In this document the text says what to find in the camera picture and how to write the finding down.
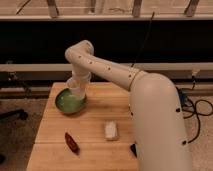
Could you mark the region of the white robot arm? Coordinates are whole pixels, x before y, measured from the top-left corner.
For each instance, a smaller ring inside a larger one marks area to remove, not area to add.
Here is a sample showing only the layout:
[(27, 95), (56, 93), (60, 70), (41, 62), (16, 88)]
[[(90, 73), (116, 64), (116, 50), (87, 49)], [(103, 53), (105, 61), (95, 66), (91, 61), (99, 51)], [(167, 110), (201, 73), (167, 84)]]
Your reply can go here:
[(192, 160), (176, 86), (162, 74), (98, 58), (83, 40), (65, 51), (74, 75), (92, 72), (130, 92), (139, 171), (192, 171)]

